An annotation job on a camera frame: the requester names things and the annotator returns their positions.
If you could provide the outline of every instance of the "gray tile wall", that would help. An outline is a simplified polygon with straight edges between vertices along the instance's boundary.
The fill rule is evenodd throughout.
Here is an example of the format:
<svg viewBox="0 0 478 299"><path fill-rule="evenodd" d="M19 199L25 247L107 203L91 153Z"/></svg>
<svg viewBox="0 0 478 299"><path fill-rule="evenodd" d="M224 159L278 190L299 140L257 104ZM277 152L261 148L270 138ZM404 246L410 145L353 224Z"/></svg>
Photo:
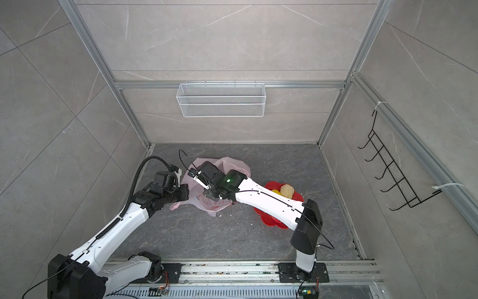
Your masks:
<svg viewBox="0 0 478 299"><path fill-rule="evenodd" d="M360 70L476 198L477 9L476 2L465 0L396 0ZM393 180L388 172L375 178L385 165L378 158L365 161L375 154L373 147L358 149L367 141L372 111L353 88L324 148L367 257L377 260L392 297L475 298L478 268L470 261L478 237L453 204L439 194L414 208L391 211L404 203L399 190L379 191ZM380 116L375 129L417 195L430 196L435 182ZM396 169L392 172L400 178ZM380 219L382 226L374 223ZM381 242L395 250L384 252Z"/></svg>
<svg viewBox="0 0 478 299"><path fill-rule="evenodd" d="M0 297L21 297L113 217L143 153L59 3L3 3Z"/></svg>
<svg viewBox="0 0 478 299"><path fill-rule="evenodd" d="M196 71L201 79L263 71L267 79L320 80L349 69L376 7L373 0L163 2L81 1L78 9L111 69L136 80L188 80Z"/></svg>
<svg viewBox="0 0 478 299"><path fill-rule="evenodd" d="M118 80L343 80L371 0L78 0ZM151 142L315 143L338 90L270 89L262 118L184 118L125 90Z"/></svg>
<svg viewBox="0 0 478 299"><path fill-rule="evenodd" d="M377 261L392 298L475 298L478 268L470 261L478 252L478 236L446 196L390 210L405 203L400 191L395 187L381 192L394 184L389 172L377 180L385 165L378 157L365 161L376 153L370 144L358 149L367 142L373 108L353 87L324 146L367 258ZM435 182L380 115L374 128L417 195L430 196ZM381 153L391 161L385 151ZM401 178L397 169L392 173ZM409 195L410 190L401 186Z"/></svg>
<svg viewBox="0 0 478 299"><path fill-rule="evenodd" d="M338 89L268 89L263 117L185 118L176 89L123 92L157 143L315 143L338 95Z"/></svg>
<svg viewBox="0 0 478 299"><path fill-rule="evenodd" d="M395 1L361 74L478 199L478 2Z"/></svg>

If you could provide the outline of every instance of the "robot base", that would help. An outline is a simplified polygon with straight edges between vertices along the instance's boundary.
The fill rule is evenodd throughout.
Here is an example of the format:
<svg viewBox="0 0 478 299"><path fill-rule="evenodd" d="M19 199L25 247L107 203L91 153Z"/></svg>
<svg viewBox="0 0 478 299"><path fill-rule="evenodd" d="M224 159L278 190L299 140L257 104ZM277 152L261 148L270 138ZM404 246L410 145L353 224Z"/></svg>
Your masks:
<svg viewBox="0 0 478 299"><path fill-rule="evenodd" d="M295 263L279 263L279 279L281 282L302 282L304 279L307 282L329 282L327 267L324 263L315 263L314 269L311 273L303 273Z"/></svg>

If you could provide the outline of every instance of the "aluminum rail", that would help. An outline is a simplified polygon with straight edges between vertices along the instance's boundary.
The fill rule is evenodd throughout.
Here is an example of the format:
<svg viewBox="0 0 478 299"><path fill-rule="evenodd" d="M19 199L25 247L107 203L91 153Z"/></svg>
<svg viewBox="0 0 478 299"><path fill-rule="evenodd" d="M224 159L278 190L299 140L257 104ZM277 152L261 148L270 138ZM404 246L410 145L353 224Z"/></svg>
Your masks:
<svg viewBox="0 0 478 299"><path fill-rule="evenodd" d="M133 126L133 129L136 131L136 134L138 134L139 138L141 139L141 142L143 142L144 147L148 148L151 145L151 143L149 142L148 137L146 136L146 133L141 127L140 122L136 118L136 114L134 113L133 109L130 107L125 96L121 93L121 91L118 88L115 87L115 80L111 72L111 69L107 65L106 60L103 58L103 55L101 55L101 52L99 51L98 46L93 40L93 37L91 36L91 33L88 30L85 24L85 21L81 17L80 12L78 11L78 8L76 7L76 5L73 3L72 0L58 0L58 1L60 2L60 5L65 11L65 14L70 19L71 24L75 28L76 32L80 36L81 41L85 45L85 48L88 50L88 53L90 54L91 58L95 62L98 70L100 71L103 78L105 79L106 84L108 84L109 89L111 89L111 92L113 92L114 97L116 98L119 105L123 109L124 113L130 120L130 123Z"/></svg>
<svg viewBox="0 0 478 299"><path fill-rule="evenodd" d="M124 260L112 259L105 266L122 262ZM163 261L163 264L168 262L183 264L179 283L172 284L169 293L162 296L170 299L290 299L295 298L295 292L301 284L279 281L277 264L294 261ZM318 262L326 264L330 278L330 282L321 283L321 286L368 286L375 298L390 299L375 261ZM119 299L128 298L128 295L139 299L152 298L149 296L150 288L159 286L162 285L132 283L117 295ZM304 283L303 286L315 286L315 283Z"/></svg>
<svg viewBox="0 0 478 299"><path fill-rule="evenodd" d="M383 21L385 20L385 17L387 16L393 4L393 1L394 0L380 0L380 2L377 4L377 9L375 10L372 20L370 21L369 27L365 32L362 44L358 48L357 54L355 55L355 59L352 62L352 66L348 71L347 77L345 79L345 89L337 97L337 100L335 101L334 106L332 107L332 110L330 111L327 121L324 125L322 133L317 140L317 144L319 145L319 147L322 147L324 145L324 142L326 141L327 136L332 129L332 126L334 125L335 119L338 116L340 108L342 108L342 105L344 104L345 98L347 97L350 88L350 80L352 74L358 72L362 67L362 64L365 61L365 58L367 57L370 48L372 47L375 37L377 37L380 27L382 26Z"/></svg>
<svg viewBox="0 0 478 299"><path fill-rule="evenodd" d="M342 80L317 80L317 81L276 81L276 80L207 80L207 81L116 81L118 89L177 89L183 83L205 84L264 84L266 88L344 88Z"/></svg>
<svg viewBox="0 0 478 299"><path fill-rule="evenodd" d="M373 87L362 77L360 73L353 74L352 82L363 92L363 94L375 106L377 102L383 102L384 99L373 89ZM384 103L377 107L385 122L397 133L400 140L415 156L425 171L438 184L459 183L458 179L443 163L433 154L433 152L422 142L422 140L410 129L410 127L401 119L401 117ZM478 205L473 196L466 188L456 185L442 188L448 199L455 208L465 218L471 228L478 234Z"/></svg>

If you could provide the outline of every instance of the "yellow food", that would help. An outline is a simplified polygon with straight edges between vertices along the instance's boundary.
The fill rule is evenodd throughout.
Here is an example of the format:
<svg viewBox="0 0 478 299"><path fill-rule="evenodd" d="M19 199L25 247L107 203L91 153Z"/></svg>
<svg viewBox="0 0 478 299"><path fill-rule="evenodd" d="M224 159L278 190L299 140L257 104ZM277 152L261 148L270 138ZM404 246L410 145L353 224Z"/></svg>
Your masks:
<svg viewBox="0 0 478 299"><path fill-rule="evenodd" d="M285 184L281 187L281 195L288 199L292 199L292 195L294 195L294 192L294 187L289 184Z"/></svg>

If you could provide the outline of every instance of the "pink plastic bag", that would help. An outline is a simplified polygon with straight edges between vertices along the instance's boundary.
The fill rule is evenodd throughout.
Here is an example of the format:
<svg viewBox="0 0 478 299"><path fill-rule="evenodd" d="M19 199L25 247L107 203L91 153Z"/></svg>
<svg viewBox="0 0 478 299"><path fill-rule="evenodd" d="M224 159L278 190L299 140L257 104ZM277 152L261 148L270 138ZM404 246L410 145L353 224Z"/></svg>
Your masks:
<svg viewBox="0 0 478 299"><path fill-rule="evenodd" d="M232 159L229 157L224 157L219 160L217 159L204 159L204 158L197 158L194 160L194 165L200 166L205 161L209 161L214 164L219 170L224 172L225 174L228 173L231 169L237 170L242 172L243 174L250 177L250 168L246 165L246 163ZM189 187L189 199L186 201L180 201L174 203L169 209L175 210L180 205L184 205L187 203L193 204L197 206L199 209L208 212L209 215L215 216L217 212L220 210L225 209L229 205L231 205L232 201L229 199L220 199L219 201L214 201L206 196L203 195L204 187L199 185L196 181L193 180L192 177L188 176L186 173L181 181L181 184L187 184Z"/></svg>

